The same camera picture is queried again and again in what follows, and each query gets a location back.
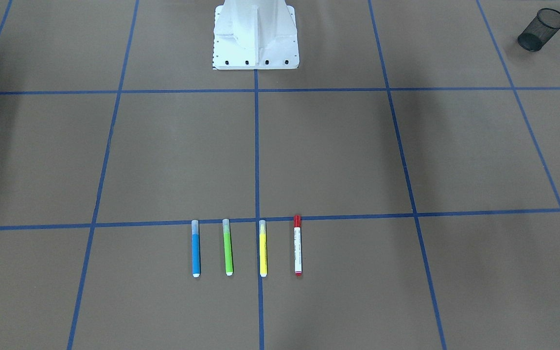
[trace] brown floor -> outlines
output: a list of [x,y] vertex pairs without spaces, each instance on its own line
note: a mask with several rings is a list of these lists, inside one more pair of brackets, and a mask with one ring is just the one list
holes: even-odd
[[0,350],[560,350],[560,0],[288,3],[253,72],[221,0],[0,0]]

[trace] mesh pencil cup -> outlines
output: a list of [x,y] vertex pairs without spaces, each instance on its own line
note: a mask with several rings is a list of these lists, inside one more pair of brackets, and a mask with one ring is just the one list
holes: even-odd
[[559,29],[560,12],[554,9],[541,9],[518,36],[518,44],[525,50],[539,51]]

